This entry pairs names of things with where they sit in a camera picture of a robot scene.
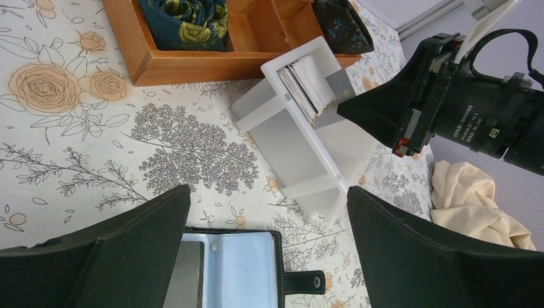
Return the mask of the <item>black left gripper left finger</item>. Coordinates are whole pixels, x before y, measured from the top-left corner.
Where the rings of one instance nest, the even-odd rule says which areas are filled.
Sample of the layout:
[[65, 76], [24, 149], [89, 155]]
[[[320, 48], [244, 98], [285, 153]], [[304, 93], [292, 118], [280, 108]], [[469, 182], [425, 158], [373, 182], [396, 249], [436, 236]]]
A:
[[179, 185], [90, 227], [2, 250], [1, 306], [163, 306], [190, 206]]

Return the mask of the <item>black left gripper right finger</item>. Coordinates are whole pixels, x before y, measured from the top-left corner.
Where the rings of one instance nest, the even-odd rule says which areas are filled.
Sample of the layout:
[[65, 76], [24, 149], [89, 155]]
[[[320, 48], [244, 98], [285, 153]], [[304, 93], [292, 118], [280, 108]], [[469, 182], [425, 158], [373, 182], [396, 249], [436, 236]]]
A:
[[542, 307], [543, 253], [448, 230], [351, 187], [347, 209], [372, 307]]

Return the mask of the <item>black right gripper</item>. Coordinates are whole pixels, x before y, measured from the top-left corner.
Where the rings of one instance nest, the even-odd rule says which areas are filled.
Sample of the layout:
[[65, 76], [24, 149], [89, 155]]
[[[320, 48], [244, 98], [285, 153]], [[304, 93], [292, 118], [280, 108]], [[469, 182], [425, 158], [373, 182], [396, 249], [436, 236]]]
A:
[[392, 80], [339, 104], [337, 114], [376, 138], [399, 157], [419, 153], [438, 136], [477, 153], [543, 174], [543, 75], [532, 61], [538, 48], [527, 42], [527, 72], [498, 78], [474, 63], [485, 45], [480, 39], [459, 63], [464, 35], [440, 33], [422, 40]]

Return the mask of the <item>black VIP card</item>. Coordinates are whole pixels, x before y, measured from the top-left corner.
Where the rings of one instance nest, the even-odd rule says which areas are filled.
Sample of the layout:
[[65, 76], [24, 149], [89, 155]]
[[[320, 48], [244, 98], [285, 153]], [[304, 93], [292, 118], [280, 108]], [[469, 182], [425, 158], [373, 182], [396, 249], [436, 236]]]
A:
[[202, 307], [204, 244], [182, 241], [177, 253], [164, 308]]

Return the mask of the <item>stack of cards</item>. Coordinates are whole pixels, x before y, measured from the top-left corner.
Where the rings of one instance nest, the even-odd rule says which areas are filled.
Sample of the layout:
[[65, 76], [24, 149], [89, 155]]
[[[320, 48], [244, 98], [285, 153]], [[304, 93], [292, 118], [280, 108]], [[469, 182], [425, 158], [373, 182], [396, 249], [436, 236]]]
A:
[[287, 89], [288, 100], [294, 101], [312, 127], [325, 111], [355, 95], [343, 70], [327, 79], [310, 55], [279, 68], [276, 73]]

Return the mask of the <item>white plastic card box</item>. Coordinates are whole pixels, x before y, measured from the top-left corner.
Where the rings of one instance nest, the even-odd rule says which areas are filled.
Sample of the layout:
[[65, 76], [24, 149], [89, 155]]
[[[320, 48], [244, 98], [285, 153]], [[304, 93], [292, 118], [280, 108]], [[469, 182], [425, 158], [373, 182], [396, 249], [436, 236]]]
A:
[[[278, 71], [311, 57], [335, 95], [334, 105], [308, 121]], [[336, 107], [355, 92], [325, 39], [318, 37], [262, 65], [264, 78], [232, 104], [235, 125], [256, 142], [273, 168], [281, 193], [332, 228], [377, 147], [377, 140], [341, 117]]]

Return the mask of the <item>black leather card holder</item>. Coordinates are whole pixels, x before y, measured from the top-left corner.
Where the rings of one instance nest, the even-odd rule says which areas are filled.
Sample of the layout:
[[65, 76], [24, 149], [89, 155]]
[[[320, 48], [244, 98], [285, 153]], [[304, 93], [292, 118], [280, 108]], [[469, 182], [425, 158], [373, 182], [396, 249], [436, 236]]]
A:
[[204, 244], [202, 307], [284, 307], [287, 295], [325, 294], [323, 271], [284, 269], [280, 232], [194, 229], [182, 241]]

